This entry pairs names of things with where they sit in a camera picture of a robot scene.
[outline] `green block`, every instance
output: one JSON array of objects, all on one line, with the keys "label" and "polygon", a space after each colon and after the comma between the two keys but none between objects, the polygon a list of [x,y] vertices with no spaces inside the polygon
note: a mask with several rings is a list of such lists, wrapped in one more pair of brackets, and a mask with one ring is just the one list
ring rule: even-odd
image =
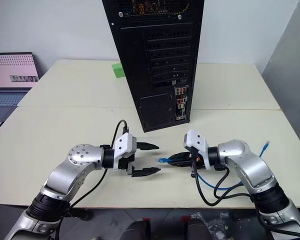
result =
[{"label": "green block", "polygon": [[114,72],[114,75],[115,75],[116,78],[122,78],[122,77],[126,76],[124,68],[122,67],[121,62],[113,64],[112,69],[113,69],[113,72]]}]

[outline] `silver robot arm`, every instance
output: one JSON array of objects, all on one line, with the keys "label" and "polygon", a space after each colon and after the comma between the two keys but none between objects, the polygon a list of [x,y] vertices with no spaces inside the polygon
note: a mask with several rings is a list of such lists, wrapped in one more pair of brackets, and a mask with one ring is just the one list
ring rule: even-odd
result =
[{"label": "silver robot arm", "polygon": [[[190,130],[184,137],[184,147],[202,156],[204,167],[224,165],[234,169],[258,209],[261,220],[276,229],[300,233],[300,212],[279,186],[268,165],[251,152],[248,144],[231,140],[209,147],[205,137]],[[295,236],[271,232],[276,240],[295,239]]]},{"label": "silver robot arm", "polygon": [[[137,139],[126,132],[115,141],[114,149],[109,145],[74,146],[65,160],[47,178],[40,193],[22,212],[4,240],[50,239],[50,234],[70,209],[70,201],[92,171],[103,168],[113,168],[114,171],[125,169],[132,177],[147,176],[159,171],[156,167],[134,170],[132,162],[138,144]],[[143,148],[148,147],[147,150],[158,149],[152,144],[141,144]]]}]

